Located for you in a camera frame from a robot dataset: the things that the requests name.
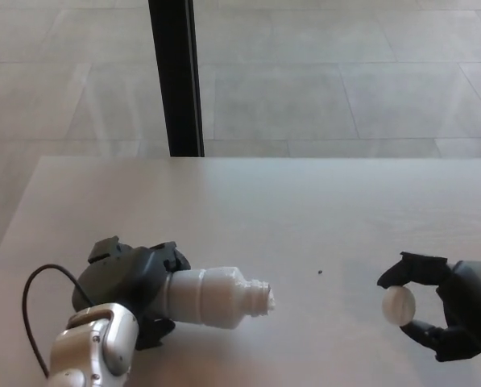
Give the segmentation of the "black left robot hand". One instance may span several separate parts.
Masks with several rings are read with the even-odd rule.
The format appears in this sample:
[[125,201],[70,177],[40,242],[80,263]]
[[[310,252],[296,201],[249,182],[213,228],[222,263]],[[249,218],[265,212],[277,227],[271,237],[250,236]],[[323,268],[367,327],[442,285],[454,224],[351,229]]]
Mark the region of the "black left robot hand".
[[94,244],[89,265],[78,283],[95,305],[118,303],[138,320],[139,336],[135,349],[147,350],[162,345],[176,324],[150,311],[168,275],[190,270],[186,257],[173,241],[153,247],[133,248],[120,243],[117,236]]

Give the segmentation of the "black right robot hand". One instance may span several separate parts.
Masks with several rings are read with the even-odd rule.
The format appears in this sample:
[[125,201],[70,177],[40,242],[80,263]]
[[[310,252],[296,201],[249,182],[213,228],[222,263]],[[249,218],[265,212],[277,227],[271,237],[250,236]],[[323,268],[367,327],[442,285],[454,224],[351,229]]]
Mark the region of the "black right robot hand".
[[451,265],[444,257],[402,252],[400,261],[380,276],[377,285],[388,289],[410,282],[436,287],[447,327],[414,319],[401,331],[433,350],[439,362],[481,354],[481,261],[461,260]]

